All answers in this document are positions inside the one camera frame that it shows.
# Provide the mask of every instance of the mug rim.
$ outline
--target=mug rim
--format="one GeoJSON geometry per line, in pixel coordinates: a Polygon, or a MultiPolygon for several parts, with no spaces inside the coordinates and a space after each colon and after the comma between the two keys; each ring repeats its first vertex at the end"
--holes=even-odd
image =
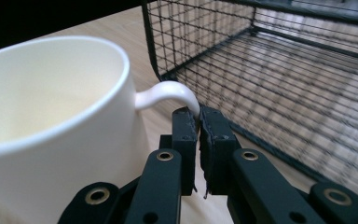
{"type": "Polygon", "coordinates": [[[27,148],[31,148],[34,147],[35,145],[42,144],[60,134],[67,133],[70,130],[73,130],[76,126],[80,125],[85,120],[90,119],[94,114],[98,113],[98,111],[104,108],[108,104],[108,102],[112,98],[114,98],[124,86],[124,83],[126,82],[130,74],[129,57],[126,51],[122,47],[104,38],[100,38],[96,36],[88,36],[88,35],[63,35],[63,36],[46,37],[46,38],[31,40],[13,46],[9,46],[7,48],[0,49],[0,54],[10,50],[22,48],[25,46],[38,45],[41,43],[46,43],[51,41],[67,41],[67,40],[81,40],[84,42],[94,42],[94,43],[106,45],[114,49],[123,60],[123,70],[121,72],[121,75],[119,76],[119,79],[106,94],[104,94],[101,98],[96,100],[92,105],[88,106],[86,109],[73,115],[71,118],[62,121],[59,124],[53,125],[50,128],[47,128],[46,130],[31,133],[29,135],[20,138],[0,142],[0,156],[26,150],[27,148]]]}

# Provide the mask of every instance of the table surface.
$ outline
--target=table surface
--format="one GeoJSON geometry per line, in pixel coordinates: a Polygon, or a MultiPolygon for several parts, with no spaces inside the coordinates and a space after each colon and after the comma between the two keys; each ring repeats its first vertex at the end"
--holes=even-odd
{"type": "MultiPolygon", "coordinates": [[[[117,14],[113,14],[96,21],[90,21],[43,37],[60,35],[90,35],[111,40],[127,51],[131,61],[137,91],[144,91],[158,83],[150,65],[145,40],[145,28],[140,7],[135,7],[117,14]]],[[[152,108],[142,111],[145,127],[151,149],[158,148],[159,136],[170,134],[172,123],[171,113],[182,107],[178,102],[165,101],[152,108]]],[[[283,176],[295,187],[306,192],[314,183],[313,180],[301,174],[282,161],[274,158],[260,147],[239,136],[243,147],[259,149],[265,153],[283,176]]],[[[232,223],[227,210],[227,197],[209,195],[203,199],[206,183],[203,171],[200,169],[199,157],[196,159],[196,187],[198,192],[192,196],[182,197],[181,223],[232,223]]]]}

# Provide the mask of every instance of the ceramic mug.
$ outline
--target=ceramic mug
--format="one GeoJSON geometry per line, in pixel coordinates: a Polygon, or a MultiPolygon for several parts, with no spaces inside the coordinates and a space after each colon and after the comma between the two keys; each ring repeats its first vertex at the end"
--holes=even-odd
{"type": "Polygon", "coordinates": [[[97,181],[122,187],[149,154],[137,112],[196,97],[177,82],[136,93],[125,51],[96,37],[65,36],[0,50],[0,207],[21,222],[56,223],[97,181]]]}

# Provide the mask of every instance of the wire mesh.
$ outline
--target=wire mesh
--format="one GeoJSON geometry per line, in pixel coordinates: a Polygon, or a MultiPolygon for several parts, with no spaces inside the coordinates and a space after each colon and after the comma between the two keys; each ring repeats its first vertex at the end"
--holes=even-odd
{"type": "MultiPolygon", "coordinates": [[[[358,15],[353,1],[289,2],[358,15]]],[[[358,24],[289,11],[149,3],[152,65],[221,110],[237,132],[317,180],[358,193],[358,24]]]]}

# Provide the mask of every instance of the mug handle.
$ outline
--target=mug handle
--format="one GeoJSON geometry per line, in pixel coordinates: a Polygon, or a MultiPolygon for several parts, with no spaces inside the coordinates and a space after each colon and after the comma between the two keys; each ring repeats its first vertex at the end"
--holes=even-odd
{"type": "Polygon", "coordinates": [[[147,91],[135,95],[135,109],[142,110],[162,100],[175,99],[184,102],[197,119],[200,115],[200,105],[193,91],[176,81],[159,82],[147,91]]]}

